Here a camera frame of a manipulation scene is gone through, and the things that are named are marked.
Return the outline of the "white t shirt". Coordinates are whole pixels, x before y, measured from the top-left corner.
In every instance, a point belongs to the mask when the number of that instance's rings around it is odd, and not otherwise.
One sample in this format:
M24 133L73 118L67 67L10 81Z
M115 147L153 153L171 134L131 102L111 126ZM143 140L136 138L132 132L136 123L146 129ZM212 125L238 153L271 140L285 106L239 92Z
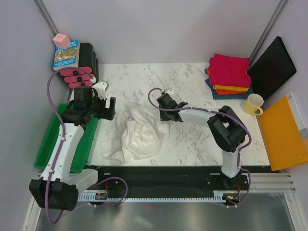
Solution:
M160 121L158 110L129 106L116 117L115 136L101 143L102 156L121 164L152 157L169 135L169 123Z

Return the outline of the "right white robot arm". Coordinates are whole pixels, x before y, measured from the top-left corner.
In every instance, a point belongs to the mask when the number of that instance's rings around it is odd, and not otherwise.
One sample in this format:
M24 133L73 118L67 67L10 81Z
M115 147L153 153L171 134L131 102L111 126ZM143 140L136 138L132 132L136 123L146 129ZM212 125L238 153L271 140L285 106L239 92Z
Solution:
M240 151L248 135L247 128L236 113L229 106L217 111L188 107L186 102L176 103L167 92L156 100L162 121L191 122L210 129L217 146L222 150L221 186L228 190L236 186L241 175Z

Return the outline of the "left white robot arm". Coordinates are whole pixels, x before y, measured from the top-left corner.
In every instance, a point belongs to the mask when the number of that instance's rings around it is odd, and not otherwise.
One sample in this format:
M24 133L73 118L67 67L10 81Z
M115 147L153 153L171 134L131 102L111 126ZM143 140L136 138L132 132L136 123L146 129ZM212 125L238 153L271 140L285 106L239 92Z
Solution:
M74 98L60 115L57 141L50 160L38 180L31 180L29 190L41 208L71 211L78 196L92 186L101 189L105 176L93 169L82 170L71 177L70 168L77 146L87 125L93 118L113 120L115 97L107 102L107 83L99 82L92 87L78 87Z

